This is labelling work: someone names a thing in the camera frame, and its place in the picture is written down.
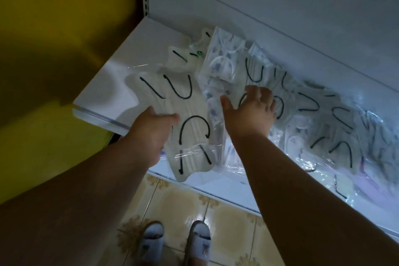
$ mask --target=foot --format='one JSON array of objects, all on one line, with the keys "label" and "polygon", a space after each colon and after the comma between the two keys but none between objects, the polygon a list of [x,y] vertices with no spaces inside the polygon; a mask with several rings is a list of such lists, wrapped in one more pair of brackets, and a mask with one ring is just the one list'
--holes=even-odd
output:
[{"label": "foot", "polygon": [[144,227],[137,250],[138,264],[154,265],[159,263],[164,245],[164,234],[164,226],[159,221],[153,221]]},{"label": "foot", "polygon": [[203,221],[195,221],[187,240],[185,265],[204,266],[209,262],[211,232]]}]

